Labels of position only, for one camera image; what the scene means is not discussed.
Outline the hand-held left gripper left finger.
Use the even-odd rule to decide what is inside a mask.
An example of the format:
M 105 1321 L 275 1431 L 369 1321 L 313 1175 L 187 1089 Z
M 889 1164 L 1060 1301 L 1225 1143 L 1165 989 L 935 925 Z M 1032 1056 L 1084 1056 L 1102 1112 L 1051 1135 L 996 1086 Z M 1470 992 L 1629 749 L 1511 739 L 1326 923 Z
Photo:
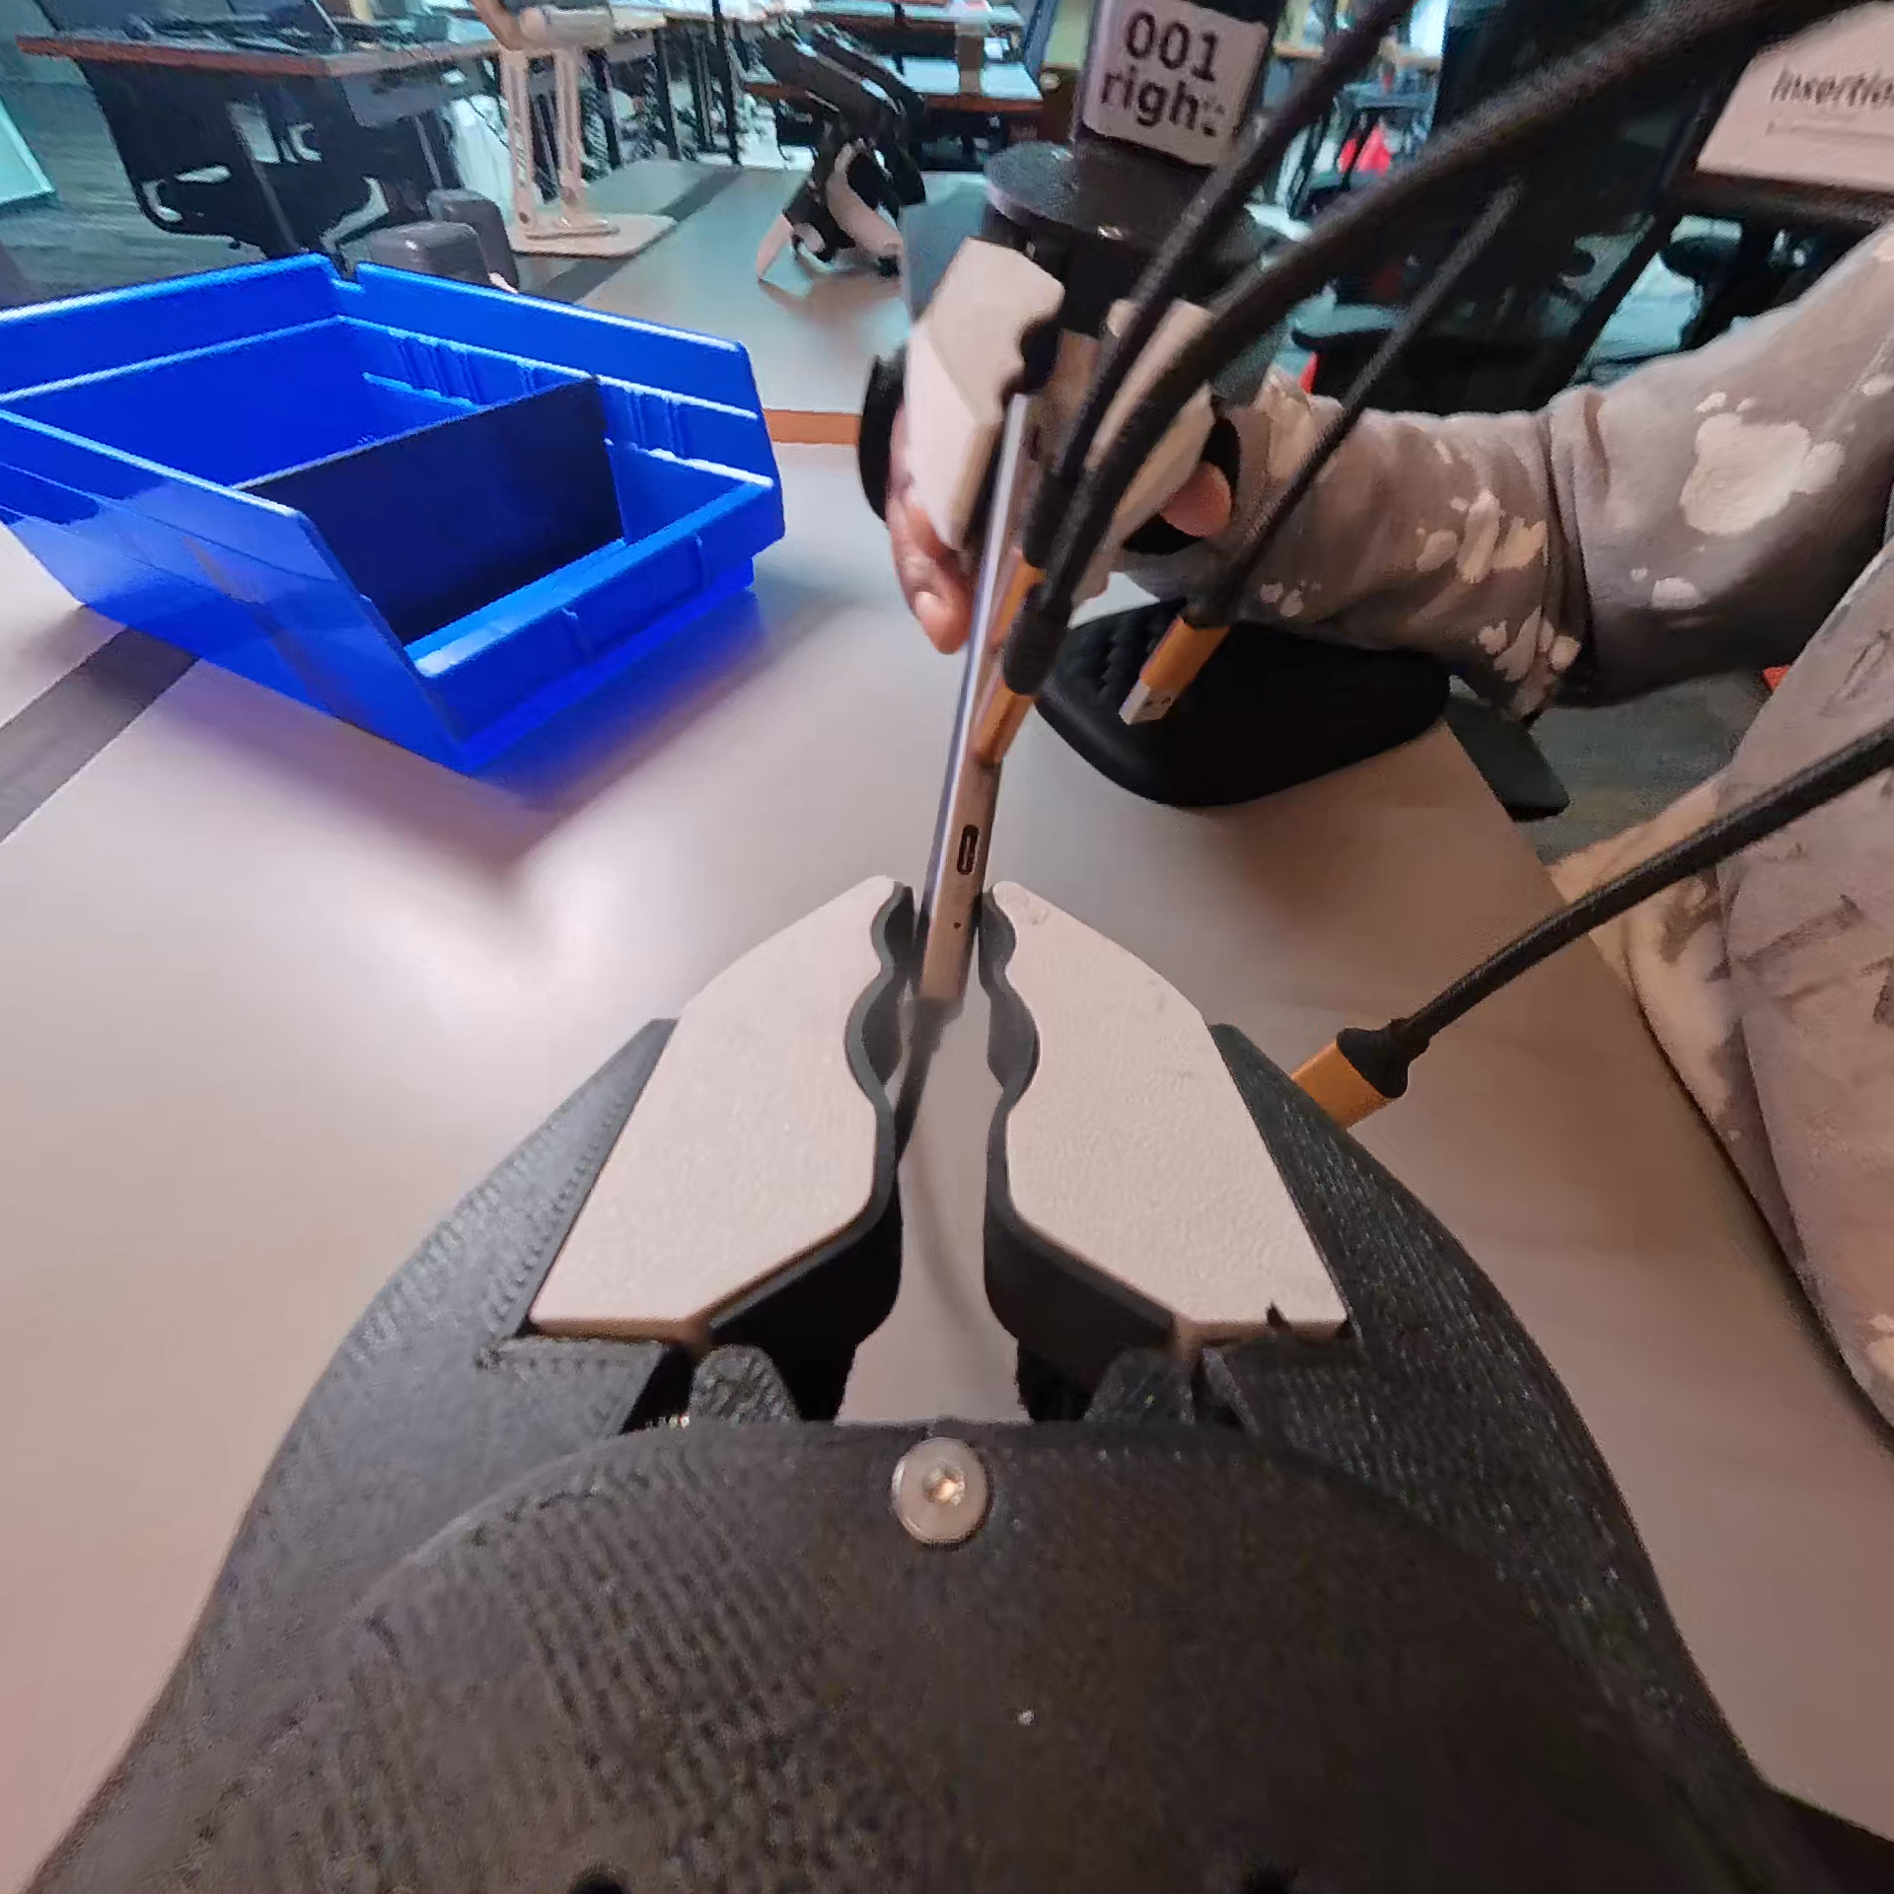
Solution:
M 535 1291 L 535 1330 L 700 1350 L 865 1219 L 889 1121 L 865 1008 L 907 913 L 907 886 L 872 875 L 689 1000 Z

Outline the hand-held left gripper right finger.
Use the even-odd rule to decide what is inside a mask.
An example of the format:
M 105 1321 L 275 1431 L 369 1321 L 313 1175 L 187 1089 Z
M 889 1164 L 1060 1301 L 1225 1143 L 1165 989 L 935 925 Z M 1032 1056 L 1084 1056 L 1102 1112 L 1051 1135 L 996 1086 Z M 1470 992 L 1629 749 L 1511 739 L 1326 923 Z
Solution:
M 1198 1356 L 1348 1312 L 1202 1013 L 1020 884 L 983 912 L 985 1285 L 1030 1356 Z

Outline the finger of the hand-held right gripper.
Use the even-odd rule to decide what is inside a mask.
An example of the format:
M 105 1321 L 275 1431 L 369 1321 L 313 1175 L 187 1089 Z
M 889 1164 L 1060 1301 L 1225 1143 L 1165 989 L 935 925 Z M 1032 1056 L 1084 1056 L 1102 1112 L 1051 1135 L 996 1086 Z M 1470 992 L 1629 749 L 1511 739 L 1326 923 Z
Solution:
M 971 238 L 913 320 L 907 464 L 917 505 L 953 552 L 981 520 L 1011 400 L 1051 376 L 1063 300 L 1063 282 L 1024 249 Z
M 1170 302 L 1152 338 L 1131 361 L 1124 382 L 1105 409 L 1102 426 L 1088 452 L 1088 474 L 1102 469 L 1109 449 L 1123 437 L 1136 407 L 1170 371 L 1175 357 L 1211 324 L 1211 313 L 1198 302 Z M 1216 400 L 1207 382 L 1168 420 L 1165 432 L 1144 454 L 1124 492 L 1113 505 L 1097 557 L 1119 557 L 1124 541 L 1146 528 L 1165 508 L 1206 457 L 1206 445 L 1216 428 Z

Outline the thin silver device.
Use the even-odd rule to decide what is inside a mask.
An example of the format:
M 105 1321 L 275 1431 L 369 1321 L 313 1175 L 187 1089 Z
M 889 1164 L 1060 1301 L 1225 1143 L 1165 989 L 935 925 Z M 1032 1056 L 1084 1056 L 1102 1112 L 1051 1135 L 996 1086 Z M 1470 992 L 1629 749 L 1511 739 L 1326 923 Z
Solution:
M 975 719 L 983 692 L 997 662 L 997 642 L 1006 636 L 1011 614 L 1005 593 L 1020 562 L 1015 552 L 1020 520 L 1030 503 L 1036 406 L 1040 400 L 1032 392 L 1012 394 L 999 433 L 957 726 L 922 901 L 922 943 L 913 991 L 922 1005 L 940 1019 L 951 1019 L 967 994 L 992 827 L 999 804 L 999 765 L 981 761 Z

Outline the person's right forearm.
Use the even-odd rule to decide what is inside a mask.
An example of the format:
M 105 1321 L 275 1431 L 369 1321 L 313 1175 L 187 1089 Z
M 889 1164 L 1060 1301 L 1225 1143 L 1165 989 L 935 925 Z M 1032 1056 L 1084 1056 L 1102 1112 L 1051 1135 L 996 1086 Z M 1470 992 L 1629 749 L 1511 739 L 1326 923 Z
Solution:
M 1512 717 L 1807 662 L 1890 708 L 1893 238 L 1535 412 L 1365 412 L 1245 583 L 1270 629 L 1448 666 Z

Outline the person's right hand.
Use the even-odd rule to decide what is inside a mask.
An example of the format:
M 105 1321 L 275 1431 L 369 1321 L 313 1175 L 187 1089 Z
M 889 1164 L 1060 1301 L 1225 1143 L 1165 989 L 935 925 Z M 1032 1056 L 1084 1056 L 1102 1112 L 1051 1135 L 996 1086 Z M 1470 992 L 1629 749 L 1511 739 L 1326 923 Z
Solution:
M 925 632 L 944 654 L 965 647 L 974 614 L 974 580 L 960 557 L 935 532 L 929 516 L 913 500 L 907 412 L 891 428 L 886 472 L 886 530 L 900 589 Z M 1207 537 L 1230 525 L 1235 490 L 1210 460 L 1172 494 L 1158 514 L 1187 537 Z

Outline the black and white device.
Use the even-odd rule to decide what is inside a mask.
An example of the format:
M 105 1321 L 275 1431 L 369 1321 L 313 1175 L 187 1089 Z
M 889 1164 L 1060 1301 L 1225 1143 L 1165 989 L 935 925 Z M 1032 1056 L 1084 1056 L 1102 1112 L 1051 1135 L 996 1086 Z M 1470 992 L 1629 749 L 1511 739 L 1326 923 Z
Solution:
M 812 150 L 812 166 L 756 253 L 756 274 L 792 250 L 824 268 L 866 266 L 900 276 L 907 245 L 901 213 L 928 200 L 913 154 L 923 101 L 891 65 L 850 35 L 814 27 L 771 27 L 756 44 L 778 105 L 792 106 L 792 140 Z

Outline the black textured pad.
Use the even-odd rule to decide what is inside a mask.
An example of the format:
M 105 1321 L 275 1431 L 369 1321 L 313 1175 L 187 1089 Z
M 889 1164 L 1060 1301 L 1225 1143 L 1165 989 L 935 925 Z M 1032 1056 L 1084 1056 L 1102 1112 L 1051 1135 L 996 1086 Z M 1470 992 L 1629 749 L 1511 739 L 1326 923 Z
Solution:
M 1422 652 L 1360 649 L 1280 629 L 1234 629 L 1158 722 L 1124 722 L 1175 602 L 1100 612 L 1071 629 L 1040 717 L 1109 784 L 1176 810 L 1225 810 L 1366 763 L 1437 724 L 1456 734 L 1519 823 L 1561 816 L 1564 780 L 1521 722 L 1461 690 Z

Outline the black office chair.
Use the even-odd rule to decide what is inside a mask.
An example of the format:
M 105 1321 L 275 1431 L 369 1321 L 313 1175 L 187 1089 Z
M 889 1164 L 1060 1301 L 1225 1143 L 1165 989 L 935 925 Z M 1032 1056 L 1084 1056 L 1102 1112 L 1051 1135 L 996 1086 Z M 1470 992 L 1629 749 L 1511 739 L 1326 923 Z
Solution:
M 1292 342 L 1322 397 L 1343 400 L 1371 376 L 1366 406 L 1382 412 L 1535 409 L 1562 388 L 1608 386 L 1694 346 L 1740 240 L 1738 223 L 1686 215 L 1578 235 L 1562 254 L 1494 249 L 1387 367 L 1375 359 L 1417 295 L 1329 292 L 1292 320 Z
M 266 259 L 333 249 L 383 198 L 336 106 L 241 96 L 205 69 L 81 60 L 138 211 Z

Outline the pale wooden stand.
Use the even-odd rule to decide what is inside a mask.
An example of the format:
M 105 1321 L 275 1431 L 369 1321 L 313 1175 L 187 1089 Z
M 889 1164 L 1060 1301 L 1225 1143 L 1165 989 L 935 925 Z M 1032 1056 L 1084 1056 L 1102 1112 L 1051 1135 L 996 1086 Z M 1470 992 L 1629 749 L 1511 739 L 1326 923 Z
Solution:
M 640 254 L 667 238 L 676 220 L 668 213 L 605 213 L 588 197 L 584 179 L 581 67 L 592 54 L 652 49 L 663 25 L 661 11 L 632 3 L 503 3 L 472 9 L 499 45 L 503 103 L 508 126 L 512 220 L 508 246 L 517 253 L 611 259 Z M 555 176 L 553 197 L 535 184 L 532 67 L 553 74 Z

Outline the blue plastic bin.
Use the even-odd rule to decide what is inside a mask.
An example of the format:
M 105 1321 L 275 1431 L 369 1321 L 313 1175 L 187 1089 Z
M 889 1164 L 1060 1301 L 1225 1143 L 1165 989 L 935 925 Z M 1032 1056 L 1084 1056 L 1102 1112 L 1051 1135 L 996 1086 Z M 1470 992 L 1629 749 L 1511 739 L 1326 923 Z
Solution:
M 459 773 L 785 532 L 744 345 L 319 254 L 4 310 L 2 438 L 77 602 Z

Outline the dark grey box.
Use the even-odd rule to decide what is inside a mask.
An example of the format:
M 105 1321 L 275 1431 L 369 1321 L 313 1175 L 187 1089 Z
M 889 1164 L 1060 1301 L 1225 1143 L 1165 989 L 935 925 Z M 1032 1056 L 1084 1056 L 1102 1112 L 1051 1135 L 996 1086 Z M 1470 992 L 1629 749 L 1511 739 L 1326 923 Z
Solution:
M 360 262 L 379 268 L 443 276 L 466 285 L 517 292 L 519 266 L 503 208 L 472 189 L 428 193 L 427 215 L 373 232 Z

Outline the person's patterned grey clothing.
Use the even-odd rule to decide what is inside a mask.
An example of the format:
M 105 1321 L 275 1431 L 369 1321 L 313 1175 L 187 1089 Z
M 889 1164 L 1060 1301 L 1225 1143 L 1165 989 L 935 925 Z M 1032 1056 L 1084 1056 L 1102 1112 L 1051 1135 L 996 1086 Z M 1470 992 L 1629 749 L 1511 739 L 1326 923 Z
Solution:
M 1893 714 L 1880 557 L 1716 777 L 1551 866 L 1576 898 Z M 1595 933 L 1835 1353 L 1893 1416 L 1893 789 L 1859 785 Z

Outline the white printed sign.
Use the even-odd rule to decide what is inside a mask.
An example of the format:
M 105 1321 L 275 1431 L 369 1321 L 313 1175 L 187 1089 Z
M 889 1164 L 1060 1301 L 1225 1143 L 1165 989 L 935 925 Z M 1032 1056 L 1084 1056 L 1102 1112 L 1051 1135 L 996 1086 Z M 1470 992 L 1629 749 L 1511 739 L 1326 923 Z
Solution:
M 1699 173 L 1893 189 L 1893 12 L 1844 12 L 1741 71 Z

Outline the wooden desk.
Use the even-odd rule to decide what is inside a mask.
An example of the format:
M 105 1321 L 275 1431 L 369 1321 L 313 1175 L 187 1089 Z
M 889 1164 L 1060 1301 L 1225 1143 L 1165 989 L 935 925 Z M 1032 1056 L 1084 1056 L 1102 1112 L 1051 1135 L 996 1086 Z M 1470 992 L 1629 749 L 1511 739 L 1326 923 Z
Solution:
M 391 89 L 475 76 L 500 54 L 476 19 L 344 19 L 322 3 L 224 14 L 134 9 L 120 19 L 8 31 L 23 59 L 250 82 L 368 82 Z

